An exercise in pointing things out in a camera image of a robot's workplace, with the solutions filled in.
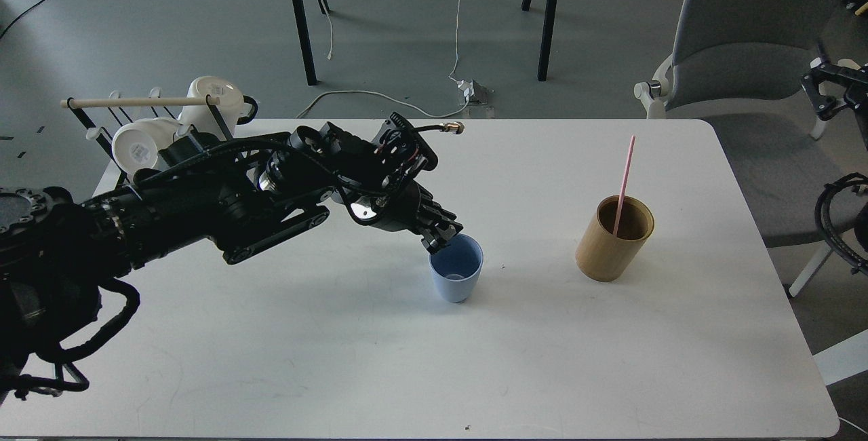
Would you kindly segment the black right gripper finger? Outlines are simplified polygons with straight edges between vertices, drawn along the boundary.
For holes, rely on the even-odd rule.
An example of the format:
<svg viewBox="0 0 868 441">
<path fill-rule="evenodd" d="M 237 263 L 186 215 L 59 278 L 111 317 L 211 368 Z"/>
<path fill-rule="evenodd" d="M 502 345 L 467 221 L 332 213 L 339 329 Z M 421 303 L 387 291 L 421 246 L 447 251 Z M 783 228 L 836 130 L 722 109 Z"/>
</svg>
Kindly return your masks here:
<svg viewBox="0 0 868 441">
<path fill-rule="evenodd" d="M 801 88 L 821 121 L 833 119 L 844 109 L 866 119 L 866 66 L 819 64 L 801 76 Z"/>
</svg>

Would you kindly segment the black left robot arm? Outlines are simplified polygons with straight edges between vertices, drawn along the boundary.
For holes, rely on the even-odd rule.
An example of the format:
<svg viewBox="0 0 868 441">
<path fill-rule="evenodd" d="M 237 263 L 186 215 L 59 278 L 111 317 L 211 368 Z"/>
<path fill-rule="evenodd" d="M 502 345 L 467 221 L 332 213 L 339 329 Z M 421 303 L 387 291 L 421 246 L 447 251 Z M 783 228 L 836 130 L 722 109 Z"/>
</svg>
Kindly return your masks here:
<svg viewBox="0 0 868 441">
<path fill-rule="evenodd" d="M 2 395 L 89 388 L 75 362 L 140 305 L 122 278 L 204 238 L 234 265 L 321 225 L 334 199 L 363 227 L 446 248 L 462 225 L 416 182 L 438 162 L 422 132 L 396 113 L 371 141 L 330 122 L 228 141 L 192 131 L 161 151 L 166 169 L 83 203 L 2 188 Z"/>
</svg>

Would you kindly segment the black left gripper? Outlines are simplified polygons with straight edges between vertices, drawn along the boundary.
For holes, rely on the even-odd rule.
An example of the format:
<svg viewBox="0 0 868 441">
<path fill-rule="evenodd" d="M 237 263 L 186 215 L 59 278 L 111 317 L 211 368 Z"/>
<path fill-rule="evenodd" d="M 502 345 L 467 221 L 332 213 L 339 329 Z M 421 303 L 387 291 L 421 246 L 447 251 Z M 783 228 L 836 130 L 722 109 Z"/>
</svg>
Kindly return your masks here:
<svg viewBox="0 0 868 441">
<path fill-rule="evenodd" d="M 345 205 L 360 225 L 388 233 L 410 231 L 421 236 L 422 245 L 430 254 L 440 252 L 464 229 L 454 213 L 444 209 L 430 191 L 415 182 L 390 197 L 370 197 L 347 191 Z"/>
</svg>

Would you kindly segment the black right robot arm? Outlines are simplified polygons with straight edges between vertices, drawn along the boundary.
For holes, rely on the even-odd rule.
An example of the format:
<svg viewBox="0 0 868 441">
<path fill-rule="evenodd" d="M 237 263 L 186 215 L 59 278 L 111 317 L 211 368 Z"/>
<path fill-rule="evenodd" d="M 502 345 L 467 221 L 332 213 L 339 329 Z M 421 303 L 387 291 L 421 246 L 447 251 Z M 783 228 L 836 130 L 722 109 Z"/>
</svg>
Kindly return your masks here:
<svg viewBox="0 0 868 441">
<path fill-rule="evenodd" d="M 854 114 L 862 141 L 867 144 L 866 66 L 854 62 L 846 64 L 844 61 L 836 64 L 817 58 L 809 73 L 802 77 L 801 85 L 818 121 L 829 121 L 840 111 L 849 109 Z M 842 230 L 831 217 L 831 203 L 843 191 L 855 191 L 858 187 L 866 187 L 866 184 L 867 178 L 863 173 L 844 175 L 824 185 L 814 207 L 814 220 L 819 234 L 850 265 L 852 274 L 867 274 L 866 253 L 857 252 L 844 241 Z"/>
</svg>

